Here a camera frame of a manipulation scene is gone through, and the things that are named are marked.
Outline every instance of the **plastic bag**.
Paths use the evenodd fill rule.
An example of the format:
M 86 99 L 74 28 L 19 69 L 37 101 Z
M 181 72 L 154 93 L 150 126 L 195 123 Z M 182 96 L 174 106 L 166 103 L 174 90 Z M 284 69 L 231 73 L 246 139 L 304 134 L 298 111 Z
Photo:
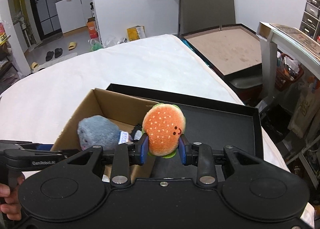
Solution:
M 106 42 L 104 43 L 104 48 L 111 47 L 114 45 L 119 45 L 119 44 L 126 43 L 126 42 L 128 42 L 127 38 L 122 38 L 121 40 L 118 40 L 114 36 L 109 36 L 107 38 Z
M 90 44 L 90 52 L 103 48 L 102 44 L 95 39 L 90 39 L 88 42 Z
M 292 130 L 299 138 L 304 136 L 309 124 L 320 108 L 320 89 L 313 92 L 311 86 L 312 84 L 308 86 L 299 83 L 300 98 L 288 125 L 288 129 Z

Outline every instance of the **blue gripper pad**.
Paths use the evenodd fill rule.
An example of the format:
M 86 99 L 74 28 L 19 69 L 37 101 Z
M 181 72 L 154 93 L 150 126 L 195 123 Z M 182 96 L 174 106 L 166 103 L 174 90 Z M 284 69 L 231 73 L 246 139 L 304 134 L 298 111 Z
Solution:
M 184 165 L 187 162 L 186 148 L 181 138 L 179 138 L 178 151 L 181 163 Z
M 147 136 L 141 145 L 141 155 L 140 155 L 141 164 L 144 164 L 145 161 L 147 160 L 148 151 L 149 151 L 149 137 Z

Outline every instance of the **black box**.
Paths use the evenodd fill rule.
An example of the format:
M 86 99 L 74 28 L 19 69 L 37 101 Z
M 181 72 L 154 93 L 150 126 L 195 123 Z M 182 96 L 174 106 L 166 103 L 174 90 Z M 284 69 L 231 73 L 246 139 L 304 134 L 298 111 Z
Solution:
M 189 142 L 202 142 L 216 150 L 222 150 L 225 145 L 233 145 L 263 159 L 262 132 L 257 108 L 117 84 L 110 84 L 107 90 L 160 103 L 175 104 L 180 107 L 186 118 L 184 134 Z M 193 177 L 196 174 L 195 167 L 183 167 L 181 163 L 179 166 L 179 155 L 176 157 L 169 160 L 160 158 L 156 161 L 154 170 L 158 169 L 157 162 L 160 162 L 162 167 L 159 168 L 161 172 L 156 172 L 155 177 Z

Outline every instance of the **finger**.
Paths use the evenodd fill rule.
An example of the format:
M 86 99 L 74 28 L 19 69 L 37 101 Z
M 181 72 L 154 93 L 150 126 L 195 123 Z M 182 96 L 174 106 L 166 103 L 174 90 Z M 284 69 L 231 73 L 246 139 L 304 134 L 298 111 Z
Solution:
M 10 195 L 10 187 L 0 183 L 0 197 L 8 197 Z
M 19 214 L 21 212 L 21 206 L 20 204 L 2 204 L 0 206 L 1 212 L 5 213 L 5 214 Z
M 7 215 L 8 219 L 13 220 L 13 221 L 20 221 L 21 220 L 21 213 L 19 214 L 8 214 Z
M 9 197 L 5 197 L 4 200 L 7 204 L 18 204 L 18 188 L 16 187 L 15 190 L 12 191 Z
M 23 173 L 17 178 L 18 184 L 21 185 L 26 180 Z

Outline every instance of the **drawer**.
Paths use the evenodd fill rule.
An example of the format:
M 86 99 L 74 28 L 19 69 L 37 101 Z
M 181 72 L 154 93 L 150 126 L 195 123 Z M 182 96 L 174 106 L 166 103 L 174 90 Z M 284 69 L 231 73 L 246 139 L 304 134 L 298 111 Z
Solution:
M 320 8 L 320 0 L 307 0 L 308 3 L 311 3 L 312 5 L 316 6 L 317 8 Z
M 313 38 L 315 35 L 315 30 L 311 28 L 309 25 L 305 24 L 304 22 L 301 22 L 300 30 L 307 34 L 310 38 Z
M 313 29 L 316 29 L 317 28 L 317 25 L 318 25 L 318 20 L 313 17 L 311 14 L 308 14 L 308 13 L 304 13 L 303 14 L 303 18 L 302 18 L 302 21 L 306 24 L 308 24 L 310 27 L 312 27 Z
M 316 17 L 317 19 L 319 18 L 319 9 L 311 5 L 310 3 L 306 4 L 306 12 Z

